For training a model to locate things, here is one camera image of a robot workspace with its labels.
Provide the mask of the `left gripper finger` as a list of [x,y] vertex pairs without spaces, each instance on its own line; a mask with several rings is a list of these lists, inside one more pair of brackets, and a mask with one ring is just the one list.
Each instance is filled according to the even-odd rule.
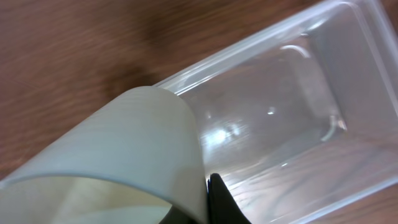
[[217,173],[208,179],[208,211],[211,224],[251,224]]

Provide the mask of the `white plastic cup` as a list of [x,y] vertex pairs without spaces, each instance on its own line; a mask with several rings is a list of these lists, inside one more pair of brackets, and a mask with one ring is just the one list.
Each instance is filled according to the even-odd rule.
[[208,221],[195,117],[179,96],[133,88],[1,181],[2,223]]

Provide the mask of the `clear plastic storage container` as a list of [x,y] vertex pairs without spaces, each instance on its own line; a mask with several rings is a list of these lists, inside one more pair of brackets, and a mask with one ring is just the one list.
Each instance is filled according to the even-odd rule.
[[397,41],[379,1],[323,1],[159,83],[252,223],[308,223],[397,184]]

